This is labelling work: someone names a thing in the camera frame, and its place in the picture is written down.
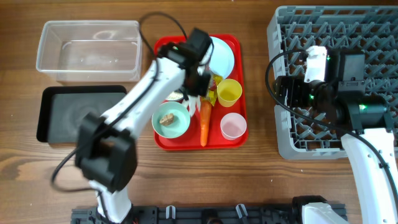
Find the white napkin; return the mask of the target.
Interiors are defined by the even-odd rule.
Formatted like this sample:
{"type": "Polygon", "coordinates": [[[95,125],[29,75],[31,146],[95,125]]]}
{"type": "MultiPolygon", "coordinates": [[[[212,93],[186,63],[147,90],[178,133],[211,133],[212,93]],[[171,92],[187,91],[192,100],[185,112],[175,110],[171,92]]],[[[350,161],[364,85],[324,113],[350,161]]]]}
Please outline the white napkin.
{"type": "Polygon", "coordinates": [[[190,117],[193,117],[196,111],[201,110],[201,97],[188,95],[188,99],[183,100],[182,105],[186,107],[190,117]]]}

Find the yellow snack wrapper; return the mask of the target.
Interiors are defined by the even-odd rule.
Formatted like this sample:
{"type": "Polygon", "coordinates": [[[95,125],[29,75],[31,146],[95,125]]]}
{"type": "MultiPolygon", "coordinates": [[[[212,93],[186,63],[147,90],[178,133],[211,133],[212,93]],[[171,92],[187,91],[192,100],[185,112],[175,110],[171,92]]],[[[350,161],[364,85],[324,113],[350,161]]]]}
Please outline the yellow snack wrapper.
{"type": "MultiPolygon", "coordinates": [[[[216,81],[217,86],[223,80],[223,77],[220,76],[220,75],[217,75],[217,74],[212,74],[211,78],[213,78],[216,81]]],[[[217,87],[216,87],[215,91],[209,91],[208,90],[206,96],[203,99],[206,100],[206,101],[209,101],[210,104],[212,106],[214,106],[215,103],[216,103],[217,96],[218,96],[218,94],[217,94],[217,87]]]]}

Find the orange carrot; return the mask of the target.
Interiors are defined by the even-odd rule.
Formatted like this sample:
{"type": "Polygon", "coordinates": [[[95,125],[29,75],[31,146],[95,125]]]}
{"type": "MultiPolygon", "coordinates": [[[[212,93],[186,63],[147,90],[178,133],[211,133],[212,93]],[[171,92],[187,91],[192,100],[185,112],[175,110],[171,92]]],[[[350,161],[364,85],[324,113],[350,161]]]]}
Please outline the orange carrot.
{"type": "Polygon", "coordinates": [[[202,100],[200,108],[200,144],[202,147],[207,145],[210,127],[212,105],[209,101],[202,100]]]}

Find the light blue rice bowl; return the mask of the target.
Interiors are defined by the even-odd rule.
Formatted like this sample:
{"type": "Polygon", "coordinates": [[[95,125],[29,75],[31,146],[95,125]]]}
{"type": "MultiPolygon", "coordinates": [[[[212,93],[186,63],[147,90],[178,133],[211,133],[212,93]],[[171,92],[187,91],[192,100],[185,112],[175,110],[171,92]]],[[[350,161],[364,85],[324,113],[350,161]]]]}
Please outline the light blue rice bowl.
{"type": "Polygon", "coordinates": [[[181,91],[173,91],[171,94],[166,97],[166,101],[182,101],[183,93],[181,91]]]}

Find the green bowl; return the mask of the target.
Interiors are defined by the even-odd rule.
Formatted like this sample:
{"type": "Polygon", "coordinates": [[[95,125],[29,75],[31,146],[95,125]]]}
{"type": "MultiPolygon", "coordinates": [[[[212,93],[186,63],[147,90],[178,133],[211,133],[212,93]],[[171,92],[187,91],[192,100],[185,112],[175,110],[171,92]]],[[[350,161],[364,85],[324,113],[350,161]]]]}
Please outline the green bowl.
{"type": "Polygon", "coordinates": [[[177,102],[162,103],[152,115],[152,127],[154,131],[167,139],[174,139],[182,136],[190,126],[190,114],[186,107],[177,102]],[[173,114],[174,120],[167,126],[160,123],[160,120],[168,114],[173,114]]]}

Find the brown food lump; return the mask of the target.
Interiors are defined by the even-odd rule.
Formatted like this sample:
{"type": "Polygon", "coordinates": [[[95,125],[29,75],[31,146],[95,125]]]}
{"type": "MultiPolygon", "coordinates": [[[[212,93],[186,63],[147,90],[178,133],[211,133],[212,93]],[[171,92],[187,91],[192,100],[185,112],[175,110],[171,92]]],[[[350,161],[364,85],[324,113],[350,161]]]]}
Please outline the brown food lump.
{"type": "Polygon", "coordinates": [[[161,124],[163,126],[168,126],[168,125],[172,124],[173,122],[174,122],[174,114],[169,113],[160,119],[159,124],[161,124]]]}

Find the red snack wrapper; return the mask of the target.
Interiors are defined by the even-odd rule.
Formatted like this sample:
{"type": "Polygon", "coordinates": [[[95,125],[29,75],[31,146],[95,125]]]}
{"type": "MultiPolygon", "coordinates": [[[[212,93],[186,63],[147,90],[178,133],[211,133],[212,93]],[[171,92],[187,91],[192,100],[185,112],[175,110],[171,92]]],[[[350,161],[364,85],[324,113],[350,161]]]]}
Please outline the red snack wrapper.
{"type": "Polygon", "coordinates": [[[209,82],[208,90],[209,91],[215,91],[216,87],[217,87],[216,81],[213,78],[211,78],[211,80],[209,82]]]}

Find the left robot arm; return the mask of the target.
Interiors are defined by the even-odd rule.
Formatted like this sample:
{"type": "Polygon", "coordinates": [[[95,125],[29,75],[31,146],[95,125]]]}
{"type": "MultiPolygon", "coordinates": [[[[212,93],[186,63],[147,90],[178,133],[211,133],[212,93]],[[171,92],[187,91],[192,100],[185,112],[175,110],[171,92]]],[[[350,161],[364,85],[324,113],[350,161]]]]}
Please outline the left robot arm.
{"type": "Polygon", "coordinates": [[[137,168],[136,140],[155,110],[171,92],[184,88],[205,96],[210,74],[203,67],[214,49],[211,37],[194,29],[186,41],[161,46],[134,88],[101,116],[87,114],[80,125],[75,165],[99,200],[103,223],[132,223],[127,185],[137,168]]]}

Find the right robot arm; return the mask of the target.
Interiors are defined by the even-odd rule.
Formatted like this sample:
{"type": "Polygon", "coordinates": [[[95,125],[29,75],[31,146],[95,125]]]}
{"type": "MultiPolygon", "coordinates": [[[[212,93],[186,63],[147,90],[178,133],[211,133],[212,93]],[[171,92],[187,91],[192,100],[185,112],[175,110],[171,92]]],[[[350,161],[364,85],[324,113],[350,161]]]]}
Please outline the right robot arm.
{"type": "Polygon", "coordinates": [[[318,125],[336,131],[347,153],[364,223],[397,223],[397,164],[394,122],[386,100],[365,94],[365,54],[313,46],[297,51],[306,58],[303,77],[265,81],[283,109],[312,107],[325,113],[318,125]]]}

